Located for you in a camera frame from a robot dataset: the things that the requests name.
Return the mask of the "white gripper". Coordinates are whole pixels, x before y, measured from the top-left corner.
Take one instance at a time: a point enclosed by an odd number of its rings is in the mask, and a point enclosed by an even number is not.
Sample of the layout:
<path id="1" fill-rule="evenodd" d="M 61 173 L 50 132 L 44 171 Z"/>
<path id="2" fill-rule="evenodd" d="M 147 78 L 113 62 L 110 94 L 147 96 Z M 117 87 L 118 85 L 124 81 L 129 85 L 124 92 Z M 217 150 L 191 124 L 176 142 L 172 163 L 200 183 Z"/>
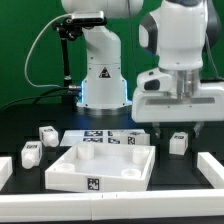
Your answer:
<path id="1" fill-rule="evenodd" d="M 153 122 L 157 138 L 159 122 L 193 122 L 198 137 L 203 121 L 224 120 L 224 81 L 201 83 L 198 71 L 153 69 L 137 77 L 133 94 L 132 119 Z"/>

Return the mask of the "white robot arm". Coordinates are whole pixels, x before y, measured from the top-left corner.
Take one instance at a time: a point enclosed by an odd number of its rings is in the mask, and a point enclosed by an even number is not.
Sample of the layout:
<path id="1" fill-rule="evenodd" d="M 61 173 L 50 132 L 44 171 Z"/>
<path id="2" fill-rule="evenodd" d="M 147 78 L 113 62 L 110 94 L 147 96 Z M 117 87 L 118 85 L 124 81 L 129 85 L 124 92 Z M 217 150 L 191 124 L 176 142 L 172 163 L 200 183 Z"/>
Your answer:
<path id="1" fill-rule="evenodd" d="M 87 44 L 87 76 L 78 106 L 100 113 L 126 101 L 120 73 L 121 42 L 104 23 L 137 14 L 144 0 L 61 0 Z M 224 82 L 202 82 L 202 51 L 218 39 L 219 18 L 212 0 L 162 0 L 139 25 L 142 48 L 158 66 L 137 76 L 131 116 L 137 123 L 224 120 Z"/>

